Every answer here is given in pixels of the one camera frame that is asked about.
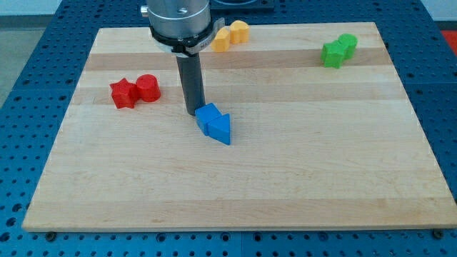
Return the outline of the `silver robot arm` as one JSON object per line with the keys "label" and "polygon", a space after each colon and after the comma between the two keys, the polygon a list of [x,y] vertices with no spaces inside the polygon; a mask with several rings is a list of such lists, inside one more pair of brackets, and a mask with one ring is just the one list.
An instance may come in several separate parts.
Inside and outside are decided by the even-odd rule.
{"label": "silver robot arm", "polygon": [[140,12],[156,45],[181,58],[203,51],[225,27],[223,18],[211,17],[209,0],[147,0]]}

